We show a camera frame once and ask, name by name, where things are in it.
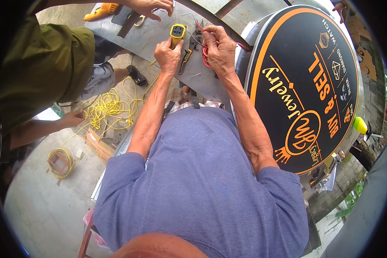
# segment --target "plaid shirt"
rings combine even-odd
[[[221,102],[209,101],[209,100],[206,100],[205,98],[203,100],[204,100],[203,101],[204,103],[199,103],[199,106],[210,106],[210,107],[222,108],[225,110]],[[175,104],[173,105],[171,110],[167,114],[165,114],[164,118],[167,117],[169,114],[182,110],[188,106],[194,105],[192,100],[188,99],[188,94],[183,92],[179,88],[173,88],[172,90],[170,90],[168,97],[166,99],[165,108],[169,105],[170,101],[175,102]]]

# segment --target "hand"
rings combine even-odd
[[[222,26],[203,29],[204,46],[208,47],[208,62],[219,78],[235,76],[235,47]]]
[[[63,128],[69,128],[78,126],[84,120],[86,120],[86,117],[83,116],[83,110],[81,109],[64,114],[64,116],[59,121]]]
[[[181,59],[181,49],[184,40],[176,44],[175,49],[170,49],[172,38],[169,37],[166,41],[156,45],[154,56],[160,66],[160,72],[164,74],[174,75]]]
[[[340,15],[340,23],[343,23],[344,22],[344,17],[342,16],[342,10],[345,8],[346,6],[342,3],[342,2],[339,2],[337,3],[335,6],[334,6],[334,9],[333,9],[333,12],[335,10],[338,11],[338,14]]]
[[[173,13],[173,0],[125,0],[125,2],[125,5],[135,12],[159,22],[161,21],[160,17],[152,13],[154,8],[167,10],[169,17]]]

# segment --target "yellow cable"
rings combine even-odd
[[[153,83],[151,83],[151,85],[149,86],[149,88],[145,91],[145,94],[150,90],[150,88],[152,87],[152,85],[155,84],[156,80],[158,79],[159,75],[155,78],[155,80],[153,81]],[[67,177],[67,175],[69,175],[69,173],[76,167],[77,163],[79,162],[79,160],[83,157],[83,154],[90,148],[90,146],[82,153],[82,155],[80,156],[80,158],[77,160],[77,162],[75,163],[75,160],[74,160],[74,157],[73,157],[73,160],[70,158],[70,155],[69,153],[65,150],[65,148],[68,148],[70,150],[70,152],[72,153],[72,156],[73,156],[73,152],[72,150],[68,147],[68,146],[65,146],[62,148],[62,146],[70,139],[72,139],[75,135],[78,134],[78,132],[80,132],[84,127],[88,126],[88,125],[92,125],[92,129],[94,130],[101,130],[101,121],[102,119],[105,121],[106,125],[108,125],[108,127],[106,128],[106,130],[104,132],[106,132],[109,128],[113,128],[113,129],[118,129],[118,130],[122,130],[122,129],[125,129],[125,128],[128,128],[130,126],[132,126],[132,124],[134,123],[134,120],[133,120],[133,116],[135,113],[138,113],[139,115],[139,109],[138,109],[138,105],[137,105],[137,102],[138,101],[142,101],[142,103],[145,103],[146,101],[144,99],[138,99],[137,97],[137,88],[136,88],[136,83],[134,80],[132,80],[134,86],[135,86],[135,95],[136,95],[136,98],[132,98],[128,92],[125,90],[124,88],[124,81],[127,80],[127,79],[132,79],[130,77],[127,77],[125,78],[123,81],[122,81],[122,88],[124,90],[124,92],[126,93],[126,95],[129,96],[129,98],[131,99],[131,101],[128,103],[126,101],[123,101],[123,100],[120,100],[119,98],[119,94],[118,94],[118,91],[114,88],[112,88],[110,91],[108,91],[107,93],[103,94],[100,96],[100,98],[96,99],[95,102],[91,105],[91,106],[88,106],[86,109],[87,111],[84,111],[84,113],[86,114],[86,117],[85,117],[85,120],[87,118],[89,118],[89,123],[87,123],[86,125],[84,125],[83,127],[81,127],[75,134],[73,134],[71,137],[69,137],[65,142],[63,142],[58,148],[52,150],[47,159],[49,159],[54,152],[58,152],[58,154],[60,156],[62,156],[63,158],[65,158],[67,161],[68,161],[68,165],[67,165],[67,172],[65,174],[59,174],[57,173],[57,171],[51,166],[51,164],[49,162],[47,162],[47,165],[49,167],[49,170],[52,172],[52,174],[57,177],[57,178],[65,178]],[[89,101],[84,101],[82,103],[82,105],[80,106],[80,108],[82,108],[83,104],[84,103],[90,103]],[[125,118],[122,118],[122,117],[119,117],[119,116],[115,116],[115,115],[118,115],[118,114],[121,114],[122,112],[129,112],[128,116],[125,117]],[[115,122],[113,122],[113,124],[109,125],[108,124],[108,121],[106,120],[106,116],[112,116],[112,117],[116,117],[118,118]],[[128,123],[128,126],[126,127],[123,127],[123,128],[115,128],[113,127],[113,125],[118,122],[118,123]]]

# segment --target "circular sign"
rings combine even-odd
[[[281,169],[306,173],[345,137],[357,104],[349,39],[327,14],[295,5],[260,32],[246,86]]]

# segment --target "gray shorts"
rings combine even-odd
[[[93,96],[108,92],[115,86],[115,79],[114,68],[109,62],[94,64],[92,75],[77,99],[87,100]]]
[[[108,62],[119,51],[123,50],[122,47],[110,42],[107,39],[95,34],[94,35],[94,65],[93,72],[90,76],[88,83],[83,89],[82,94],[78,97],[78,100],[87,100],[93,96],[108,92],[115,85],[115,73],[114,68]]]

